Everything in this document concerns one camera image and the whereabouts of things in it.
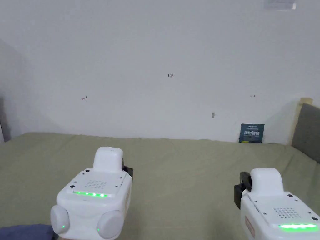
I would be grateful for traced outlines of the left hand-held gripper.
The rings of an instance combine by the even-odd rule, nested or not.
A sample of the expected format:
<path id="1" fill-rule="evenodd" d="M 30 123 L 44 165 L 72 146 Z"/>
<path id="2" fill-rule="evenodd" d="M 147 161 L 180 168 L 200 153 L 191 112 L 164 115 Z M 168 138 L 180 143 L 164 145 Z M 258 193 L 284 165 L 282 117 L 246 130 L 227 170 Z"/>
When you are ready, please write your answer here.
<path id="1" fill-rule="evenodd" d="M 65 240 L 115 240 L 129 209 L 133 169 L 123 150 L 99 147 L 93 167 L 81 171 L 57 195 L 50 212 L 54 232 Z"/>

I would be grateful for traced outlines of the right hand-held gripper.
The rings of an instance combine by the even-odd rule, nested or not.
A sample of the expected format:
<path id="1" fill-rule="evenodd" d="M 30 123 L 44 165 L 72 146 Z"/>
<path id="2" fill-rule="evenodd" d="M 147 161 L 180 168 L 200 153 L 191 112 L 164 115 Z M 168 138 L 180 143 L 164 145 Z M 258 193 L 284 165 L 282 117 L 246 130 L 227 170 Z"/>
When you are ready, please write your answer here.
<path id="1" fill-rule="evenodd" d="M 319 240 L 320 217 L 301 199 L 284 191 L 275 168 L 241 172 L 234 202 L 249 240 Z"/>

